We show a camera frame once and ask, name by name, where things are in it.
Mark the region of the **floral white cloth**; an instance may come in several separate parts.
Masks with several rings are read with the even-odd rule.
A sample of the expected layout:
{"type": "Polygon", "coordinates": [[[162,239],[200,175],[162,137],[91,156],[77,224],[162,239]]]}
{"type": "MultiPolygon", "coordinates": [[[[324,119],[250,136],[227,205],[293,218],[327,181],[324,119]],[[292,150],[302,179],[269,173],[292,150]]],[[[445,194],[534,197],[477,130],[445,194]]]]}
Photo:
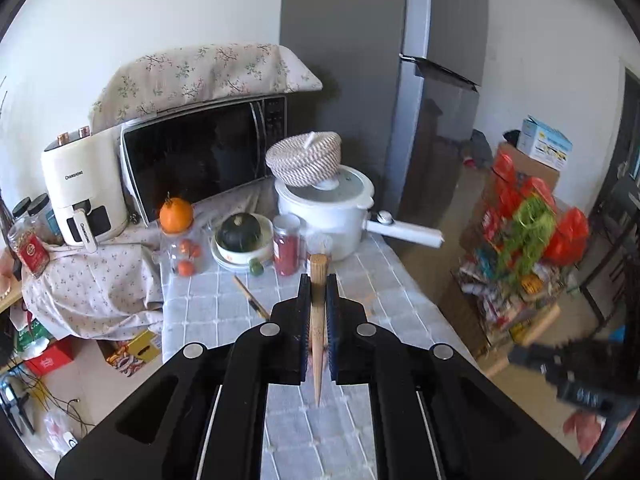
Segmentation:
{"type": "Polygon", "coordinates": [[[120,341],[142,330],[162,331],[160,267],[142,244],[107,244],[95,252],[52,247],[40,275],[23,271],[22,296],[58,339],[120,341]]]}

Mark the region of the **small green lime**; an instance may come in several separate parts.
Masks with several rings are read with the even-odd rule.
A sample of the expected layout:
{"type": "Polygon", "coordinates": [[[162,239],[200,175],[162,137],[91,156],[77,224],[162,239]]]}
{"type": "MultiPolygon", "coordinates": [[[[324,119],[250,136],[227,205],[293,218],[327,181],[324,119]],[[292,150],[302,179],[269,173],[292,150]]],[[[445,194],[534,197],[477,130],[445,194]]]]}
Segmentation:
{"type": "Polygon", "coordinates": [[[261,276],[264,273],[262,263],[256,258],[250,260],[248,267],[250,268],[250,275],[261,276]]]}

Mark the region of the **woven rattan basket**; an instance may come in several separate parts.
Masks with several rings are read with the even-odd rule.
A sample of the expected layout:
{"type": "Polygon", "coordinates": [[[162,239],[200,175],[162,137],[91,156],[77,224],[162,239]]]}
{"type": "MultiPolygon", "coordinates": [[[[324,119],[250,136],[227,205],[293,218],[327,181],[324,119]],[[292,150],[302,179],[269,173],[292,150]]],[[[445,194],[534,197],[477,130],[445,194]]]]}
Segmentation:
{"type": "Polygon", "coordinates": [[[342,139],[333,131],[289,136],[266,153],[273,175],[293,188],[306,188],[332,179],[342,159],[342,139]]]}

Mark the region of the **black microwave oven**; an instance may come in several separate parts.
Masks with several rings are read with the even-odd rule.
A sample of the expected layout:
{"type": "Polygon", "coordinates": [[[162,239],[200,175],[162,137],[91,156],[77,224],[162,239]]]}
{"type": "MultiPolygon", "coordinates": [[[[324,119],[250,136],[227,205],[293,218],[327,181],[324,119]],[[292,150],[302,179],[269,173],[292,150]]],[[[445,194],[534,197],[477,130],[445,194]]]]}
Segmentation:
{"type": "Polygon", "coordinates": [[[199,105],[122,128],[138,215],[150,224],[168,197],[195,204],[269,176],[268,148],[287,135],[285,96],[199,105]]]}

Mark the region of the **dark grey refrigerator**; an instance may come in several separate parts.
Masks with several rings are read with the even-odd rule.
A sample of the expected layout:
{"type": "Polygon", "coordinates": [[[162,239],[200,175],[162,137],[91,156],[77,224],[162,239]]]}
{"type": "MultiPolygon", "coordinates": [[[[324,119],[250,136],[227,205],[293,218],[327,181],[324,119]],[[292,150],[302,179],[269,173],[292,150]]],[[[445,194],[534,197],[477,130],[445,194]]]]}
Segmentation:
{"type": "Polygon", "coordinates": [[[290,133],[331,130],[375,205],[437,226],[480,99],[488,0],[281,0],[280,41],[320,79],[288,101],[290,133]]]}

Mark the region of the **clear jar with tomatoes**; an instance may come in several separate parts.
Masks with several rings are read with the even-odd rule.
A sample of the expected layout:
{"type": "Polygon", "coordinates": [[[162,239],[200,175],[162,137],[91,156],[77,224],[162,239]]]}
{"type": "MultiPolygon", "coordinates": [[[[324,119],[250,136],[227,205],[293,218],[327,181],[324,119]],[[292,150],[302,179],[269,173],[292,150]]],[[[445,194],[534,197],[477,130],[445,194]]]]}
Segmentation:
{"type": "Polygon", "coordinates": [[[200,229],[178,234],[163,234],[162,247],[171,273],[178,278],[193,278],[207,269],[205,238],[200,229]]]}

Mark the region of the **red filled spice jar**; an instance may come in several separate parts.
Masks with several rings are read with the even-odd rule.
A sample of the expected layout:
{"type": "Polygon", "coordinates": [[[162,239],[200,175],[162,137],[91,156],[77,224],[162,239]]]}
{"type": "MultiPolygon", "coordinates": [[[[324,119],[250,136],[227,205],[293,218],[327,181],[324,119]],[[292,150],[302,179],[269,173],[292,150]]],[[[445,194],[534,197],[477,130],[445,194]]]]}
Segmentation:
{"type": "Polygon", "coordinates": [[[298,269],[300,220],[295,214],[278,214],[273,225],[273,263],[277,274],[289,276],[298,269]]]}

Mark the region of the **orange fruit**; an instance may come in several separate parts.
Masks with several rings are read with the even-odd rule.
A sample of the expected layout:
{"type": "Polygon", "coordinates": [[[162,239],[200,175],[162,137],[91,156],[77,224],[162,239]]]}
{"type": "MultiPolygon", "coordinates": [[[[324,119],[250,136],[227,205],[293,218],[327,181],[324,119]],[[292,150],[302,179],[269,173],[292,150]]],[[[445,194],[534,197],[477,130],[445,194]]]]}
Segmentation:
{"type": "Polygon", "coordinates": [[[193,207],[181,197],[168,195],[160,207],[158,221],[165,234],[180,234],[192,226],[193,207]]]}

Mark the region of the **white air fryer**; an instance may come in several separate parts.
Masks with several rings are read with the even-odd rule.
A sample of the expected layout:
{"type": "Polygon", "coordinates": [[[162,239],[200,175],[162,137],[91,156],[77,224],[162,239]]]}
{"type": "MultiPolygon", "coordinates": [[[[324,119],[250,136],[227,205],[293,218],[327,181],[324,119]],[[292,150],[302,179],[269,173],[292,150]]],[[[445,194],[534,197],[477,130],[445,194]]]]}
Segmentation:
{"type": "Polygon", "coordinates": [[[128,224],[115,128],[62,133],[41,154],[43,180],[64,242],[95,252],[128,224]]]}

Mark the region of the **red plastic bag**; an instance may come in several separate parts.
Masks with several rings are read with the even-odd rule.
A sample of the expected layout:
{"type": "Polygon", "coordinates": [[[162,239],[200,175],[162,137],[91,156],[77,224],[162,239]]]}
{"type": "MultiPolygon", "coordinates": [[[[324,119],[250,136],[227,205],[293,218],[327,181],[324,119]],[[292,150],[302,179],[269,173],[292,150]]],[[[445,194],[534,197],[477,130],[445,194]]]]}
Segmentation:
{"type": "Polygon", "coordinates": [[[538,262],[569,266],[582,258],[589,223],[580,209],[562,207],[555,200],[553,191],[559,176],[558,170],[536,162],[513,146],[505,143],[499,146],[483,192],[480,217],[482,237],[497,254],[514,212],[526,197],[537,194],[552,207],[556,220],[555,232],[538,262]]]}

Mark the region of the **leaning wooden chopstick in holder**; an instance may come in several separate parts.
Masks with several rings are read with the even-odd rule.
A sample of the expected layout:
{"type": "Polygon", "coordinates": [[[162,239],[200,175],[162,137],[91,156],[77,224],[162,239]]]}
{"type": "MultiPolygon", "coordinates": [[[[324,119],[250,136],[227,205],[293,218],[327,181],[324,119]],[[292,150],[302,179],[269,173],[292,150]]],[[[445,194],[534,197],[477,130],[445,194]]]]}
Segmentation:
{"type": "Polygon", "coordinates": [[[248,288],[243,284],[243,282],[236,275],[232,276],[232,281],[236,285],[236,287],[240,290],[240,292],[242,292],[243,296],[246,298],[248,304],[252,307],[252,309],[261,318],[268,321],[270,319],[269,312],[260,304],[260,302],[248,290],[248,288]]]}

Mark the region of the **red label glass jar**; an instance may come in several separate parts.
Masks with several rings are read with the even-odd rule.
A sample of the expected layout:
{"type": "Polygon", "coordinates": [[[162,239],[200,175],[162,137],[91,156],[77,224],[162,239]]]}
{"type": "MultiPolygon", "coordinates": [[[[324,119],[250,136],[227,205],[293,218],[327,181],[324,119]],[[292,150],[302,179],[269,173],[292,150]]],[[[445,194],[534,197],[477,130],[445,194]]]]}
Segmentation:
{"type": "Polygon", "coordinates": [[[9,230],[8,237],[10,246],[21,263],[35,278],[39,278],[46,270],[50,258],[30,221],[25,218],[17,220],[9,230]]]}

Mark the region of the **white electric cooking pot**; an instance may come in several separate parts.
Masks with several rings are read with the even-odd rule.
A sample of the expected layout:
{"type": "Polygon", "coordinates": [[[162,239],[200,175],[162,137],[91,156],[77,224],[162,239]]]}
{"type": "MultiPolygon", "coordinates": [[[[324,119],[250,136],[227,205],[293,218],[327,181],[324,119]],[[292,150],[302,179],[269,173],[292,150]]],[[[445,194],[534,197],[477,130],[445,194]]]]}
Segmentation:
{"type": "Polygon", "coordinates": [[[341,261],[356,252],[364,233],[439,248],[439,230],[394,219],[385,210],[374,211],[374,186],[362,172],[339,166],[334,177],[316,185],[294,188],[274,181],[280,214],[300,219],[303,237],[321,233],[331,237],[331,258],[341,261]]]}

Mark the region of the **blue white cardboard box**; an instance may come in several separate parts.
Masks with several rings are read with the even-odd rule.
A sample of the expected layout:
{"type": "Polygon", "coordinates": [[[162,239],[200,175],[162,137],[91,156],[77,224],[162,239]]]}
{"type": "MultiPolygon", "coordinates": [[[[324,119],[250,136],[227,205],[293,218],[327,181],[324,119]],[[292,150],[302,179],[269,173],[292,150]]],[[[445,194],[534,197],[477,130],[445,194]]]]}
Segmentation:
{"type": "Polygon", "coordinates": [[[516,148],[536,162],[562,171],[573,143],[561,131],[528,116],[523,120],[516,148]]]}

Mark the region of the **wooden chopstick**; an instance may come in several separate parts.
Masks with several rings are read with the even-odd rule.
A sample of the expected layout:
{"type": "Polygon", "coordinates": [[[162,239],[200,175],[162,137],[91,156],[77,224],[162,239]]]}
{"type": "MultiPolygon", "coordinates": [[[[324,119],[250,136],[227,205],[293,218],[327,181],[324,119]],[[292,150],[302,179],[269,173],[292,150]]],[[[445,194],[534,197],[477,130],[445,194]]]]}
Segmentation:
{"type": "Polygon", "coordinates": [[[314,402],[316,402],[316,405],[320,404],[322,388],[324,340],[326,339],[326,277],[328,276],[328,266],[329,258],[327,255],[314,254],[310,256],[310,343],[314,402]]]}
{"type": "Polygon", "coordinates": [[[243,296],[246,298],[248,304],[252,307],[252,309],[261,318],[268,321],[270,319],[269,312],[260,304],[260,302],[248,290],[248,288],[243,284],[243,282],[236,275],[232,276],[232,281],[236,285],[236,287],[240,290],[240,292],[242,292],[243,296]]]}

